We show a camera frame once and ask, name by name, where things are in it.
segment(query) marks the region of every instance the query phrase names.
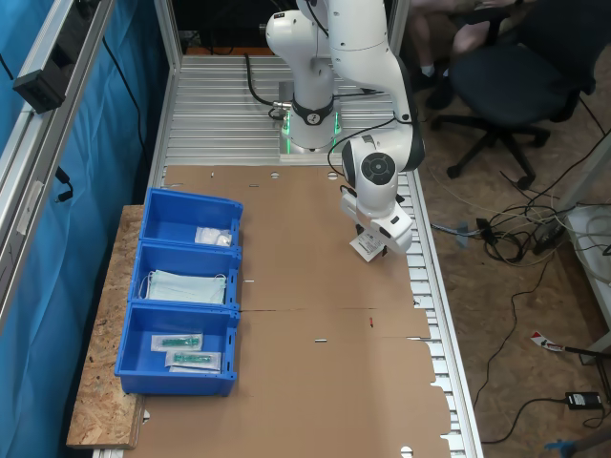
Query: face mask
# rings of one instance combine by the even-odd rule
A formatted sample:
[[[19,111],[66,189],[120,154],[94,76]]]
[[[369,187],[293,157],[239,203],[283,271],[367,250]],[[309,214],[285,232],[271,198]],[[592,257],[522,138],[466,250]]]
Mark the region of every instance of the face mask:
[[[151,272],[143,281],[148,281],[146,298],[155,301],[223,303],[227,278],[186,277],[169,274],[161,270]],[[142,284],[138,295],[141,297]]]

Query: metal slat platform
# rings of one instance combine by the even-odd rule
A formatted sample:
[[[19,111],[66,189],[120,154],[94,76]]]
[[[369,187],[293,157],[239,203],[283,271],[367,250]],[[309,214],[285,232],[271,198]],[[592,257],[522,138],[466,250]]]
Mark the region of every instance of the metal slat platform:
[[[255,91],[263,98],[276,100],[279,83],[292,80],[290,69],[278,57],[251,57],[251,61]],[[335,85],[339,94],[357,91],[340,78]],[[342,99],[341,109],[342,135],[392,117],[387,95]],[[268,110],[248,91],[242,57],[184,56],[180,71],[168,81],[149,184],[179,185],[164,182],[165,169],[171,165],[327,164],[322,154],[283,155],[281,159],[284,140],[280,139],[280,122],[269,118]],[[339,154],[333,156],[332,161],[340,165]],[[471,398],[417,172],[403,174],[399,185],[399,194],[405,198],[402,206],[414,220],[413,245],[408,252],[411,289],[416,307],[427,313],[431,338],[424,341],[431,351],[434,385],[446,393],[452,418],[452,431],[444,437],[452,456],[480,458],[483,454]]]

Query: cardboard sheet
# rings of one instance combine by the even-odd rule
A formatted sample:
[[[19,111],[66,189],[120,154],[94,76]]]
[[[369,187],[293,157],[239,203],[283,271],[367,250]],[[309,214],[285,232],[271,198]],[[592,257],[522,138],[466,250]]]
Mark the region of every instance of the cardboard sheet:
[[[148,397],[151,420],[126,458],[450,457],[429,348],[407,339],[430,335],[406,257],[354,251],[341,181],[327,173],[168,168],[172,189],[244,204],[238,381],[227,398]]]
[[[276,172],[278,178],[272,178]],[[327,167],[168,167],[166,185],[243,203],[242,310],[394,308],[413,305],[407,258],[370,263],[349,245],[356,228],[340,209]],[[428,337],[418,313],[419,337]]]
[[[329,315],[340,325],[325,324]],[[450,412],[430,385],[427,345],[385,337],[396,335],[391,322],[374,320],[368,337],[369,323],[349,332],[359,318],[359,310],[242,313],[231,395],[148,397],[151,420],[125,458],[400,458],[404,446],[414,458],[449,458],[440,435]]]

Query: plastic bag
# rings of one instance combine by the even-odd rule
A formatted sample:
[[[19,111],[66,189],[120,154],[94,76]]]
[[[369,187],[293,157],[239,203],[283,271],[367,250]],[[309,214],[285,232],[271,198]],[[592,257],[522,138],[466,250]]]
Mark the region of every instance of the plastic bag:
[[[211,351],[168,351],[165,366],[179,365],[195,369],[221,370],[221,353]]]
[[[200,351],[203,334],[171,334],[151,337],[151,351]]]
[[[195,234],[195,243],[207,245],[231,246],[231,232],[212,227],[198,227]]]

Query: blue plastic bin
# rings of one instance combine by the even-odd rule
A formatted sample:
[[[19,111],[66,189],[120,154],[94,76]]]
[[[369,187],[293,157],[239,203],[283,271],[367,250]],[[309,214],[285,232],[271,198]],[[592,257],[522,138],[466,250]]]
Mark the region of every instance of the blue plastic bin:
[[[234,367],[240,313],[219,308],[131,302],[116,357],[115,375],[126,393],[227,396],[238,378]],[[221,374],[170,372],[165,352],[151,351],[156,334],[203,334],[202,351],[222,353]]]
[[[204,305],[238,310],[240,306],[236,296],[241,261],[242,255],[236,251],[141,241],[137,246],[128,301],[144,300],[159,305],[168,303],[143,299],[146,297],[146,278],[150,272],[156,270],[192,277],[216,277],[221,274],[227,277],[223,304]]]
[[[238,232],[243,206],[234,200],[150,188],[144,206],[140,239],[241,250]],[[231,246],[195,243],[198,227],[231,231]]]

